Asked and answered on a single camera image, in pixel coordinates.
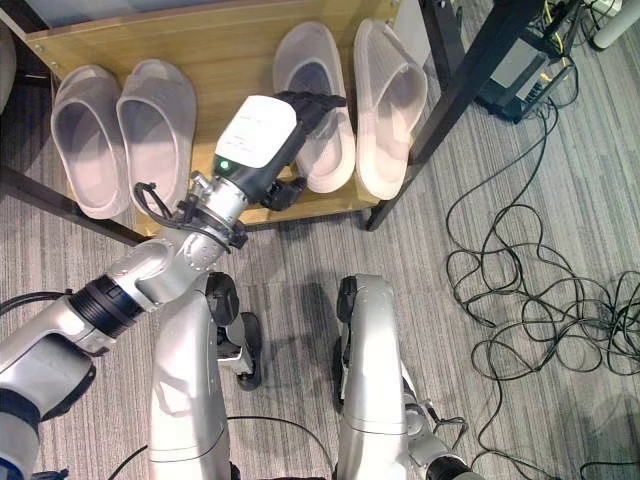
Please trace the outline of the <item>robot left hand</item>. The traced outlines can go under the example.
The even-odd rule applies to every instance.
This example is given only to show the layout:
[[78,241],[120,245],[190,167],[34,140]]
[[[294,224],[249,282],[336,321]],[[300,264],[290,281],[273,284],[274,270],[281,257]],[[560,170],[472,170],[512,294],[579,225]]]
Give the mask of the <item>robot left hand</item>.
[[279,174],[295,161],[324,118],[345,105],[342,96],[310,92],[247,97],[217,141],[214,176],[237,187],[250,204],[273,211],[288,209],[307,180],[284,182]]

